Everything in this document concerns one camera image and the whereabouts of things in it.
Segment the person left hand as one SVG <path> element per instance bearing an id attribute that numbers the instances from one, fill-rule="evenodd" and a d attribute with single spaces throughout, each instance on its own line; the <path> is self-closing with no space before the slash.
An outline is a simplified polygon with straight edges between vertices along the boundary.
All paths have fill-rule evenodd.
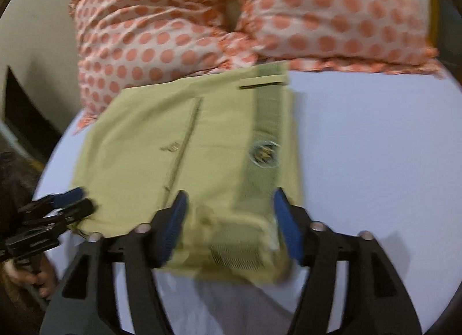
<path id="1" fill-rule="evenodd" d="M 38 293 L 43 298 L 50 298 L 56 291 L 58 285 L 56 271 L 46 254 L 41 255 L 39 272 L 37 273 L 16 267 L 12 260 L 4 264 L 3 270 L 7 277 L 18 286 L 36 286 Z"/>

